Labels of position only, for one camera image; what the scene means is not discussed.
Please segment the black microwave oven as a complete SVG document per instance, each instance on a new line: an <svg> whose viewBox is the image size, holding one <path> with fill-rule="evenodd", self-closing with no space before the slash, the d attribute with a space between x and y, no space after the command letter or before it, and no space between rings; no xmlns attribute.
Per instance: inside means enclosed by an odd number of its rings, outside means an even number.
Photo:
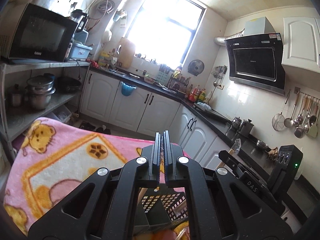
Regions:
<svg viewBox="0 0 320 240"><path fill-rule="evenodd" d="M78 24L31 3L1 16L1 57L62 62Z"/></svg>

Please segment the steel kettle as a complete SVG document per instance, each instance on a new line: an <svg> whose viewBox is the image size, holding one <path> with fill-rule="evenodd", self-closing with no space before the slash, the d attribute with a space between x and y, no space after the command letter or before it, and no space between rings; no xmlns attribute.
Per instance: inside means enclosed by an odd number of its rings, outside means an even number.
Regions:
<svg viewBox="0 0 320 240"><path fill-rule="evenodd" d="M238 130L240 128L241 123L242 123L242 120L240 119L240 117L235 117L232 120L231 128L234 130Z"/></svg>

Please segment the blue hanging trash bag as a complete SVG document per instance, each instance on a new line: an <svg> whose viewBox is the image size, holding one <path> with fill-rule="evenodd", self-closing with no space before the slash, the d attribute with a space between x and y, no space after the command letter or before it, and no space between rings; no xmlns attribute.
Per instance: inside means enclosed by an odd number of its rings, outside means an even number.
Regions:
<svg viewBox="0 0 320 240"><path fill-rule="evenodd" d="M123 96L130 96L136 89L136 86L128 85L121 81L121 93Z"/></svg>

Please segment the blue plastic dish tub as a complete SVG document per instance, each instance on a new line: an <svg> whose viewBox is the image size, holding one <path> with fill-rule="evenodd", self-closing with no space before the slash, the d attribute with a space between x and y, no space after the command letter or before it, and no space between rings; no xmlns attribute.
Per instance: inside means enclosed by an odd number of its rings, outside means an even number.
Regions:
<svg viewBox="0 0 320 240"><path fill-rule="evenodd" d="M77 42L73 42L68 59L85 61L88 58L89 53L92 51L92 49L92 47Z"/></svg>

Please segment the black blender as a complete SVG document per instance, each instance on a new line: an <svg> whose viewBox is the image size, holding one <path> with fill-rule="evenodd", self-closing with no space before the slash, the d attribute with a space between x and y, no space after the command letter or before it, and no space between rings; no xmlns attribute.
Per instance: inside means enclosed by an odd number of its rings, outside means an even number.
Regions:
<svg viewBox="0 0 320 240"><path fill-rule="evenodd" d="M73 10L70 15L70 19L77 23L75 33L83 31L88 21L88 14L80 9Z"/></svg>

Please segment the stacked steel pots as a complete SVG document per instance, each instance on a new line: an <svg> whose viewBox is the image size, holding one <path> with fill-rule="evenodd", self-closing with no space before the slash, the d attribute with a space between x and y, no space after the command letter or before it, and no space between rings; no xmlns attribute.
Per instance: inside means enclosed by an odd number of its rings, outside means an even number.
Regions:
<svg viewBox="0 0 320 240"><path fill-rule="evenodd" d="M54 79L49 76L38 75L27 80L28 102L33 109L46 109L55 91Z"/></svg>

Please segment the pink cartoon blanket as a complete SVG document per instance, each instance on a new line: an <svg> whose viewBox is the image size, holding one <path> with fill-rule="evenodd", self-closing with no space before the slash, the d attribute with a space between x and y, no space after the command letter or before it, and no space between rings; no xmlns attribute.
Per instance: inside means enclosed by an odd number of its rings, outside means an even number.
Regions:
<svg viewBox="0 0 320 240"><path fill-rule="evenodd" d="M36 119L9 174L1 207L1 239L28 239L31 226L94 172L103 167L110 171L122 168L154 142ZM160 162L157 187L161 184Z"/></svg>

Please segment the black range hood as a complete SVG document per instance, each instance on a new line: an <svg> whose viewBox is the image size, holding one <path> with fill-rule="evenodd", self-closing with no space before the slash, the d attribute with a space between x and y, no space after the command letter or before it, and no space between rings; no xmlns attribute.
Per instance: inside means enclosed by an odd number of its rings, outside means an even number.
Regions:
<svg viewBox="0 0 320 240"><path fill-rule="evenodd" d="M225 40L229 79L235 83L285 94L280 33L256 34Z"/></svg>

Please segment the chopsticks pair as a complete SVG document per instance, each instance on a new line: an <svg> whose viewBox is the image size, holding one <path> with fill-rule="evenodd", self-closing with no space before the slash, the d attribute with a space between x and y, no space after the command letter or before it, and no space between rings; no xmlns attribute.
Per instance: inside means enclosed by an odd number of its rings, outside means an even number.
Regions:
<svg viewBox="0 0 320 240"><path fill-rule="evenodd" d="M189 240L189 228L183 228L175 238L175 240Z"/></svg>

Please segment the dark green utensil basket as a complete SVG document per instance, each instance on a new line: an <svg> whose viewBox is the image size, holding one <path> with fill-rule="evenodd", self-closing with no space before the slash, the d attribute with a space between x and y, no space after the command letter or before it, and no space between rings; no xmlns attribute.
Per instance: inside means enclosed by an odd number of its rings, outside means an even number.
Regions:
<svg viewBox="0 0 320 240"><path fill-rule="evenodd" d="M161 184L155 189L147 189L138 204L133 234L173 229L187 220L184 189L171 189Z"/></svg>

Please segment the wooden cutting board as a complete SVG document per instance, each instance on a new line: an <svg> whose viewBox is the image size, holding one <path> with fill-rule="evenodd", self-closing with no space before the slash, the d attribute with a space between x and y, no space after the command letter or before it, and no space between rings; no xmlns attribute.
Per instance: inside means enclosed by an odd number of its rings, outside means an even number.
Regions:
<svg viewBox="0 0 320 240"><path fill-rule="evenodd" d="M121 63L121 68L128 69L131 67L131 63L133 61L135 45L125 37L120 39L119 45L121 45L121 48L118 62Z"/></svg>

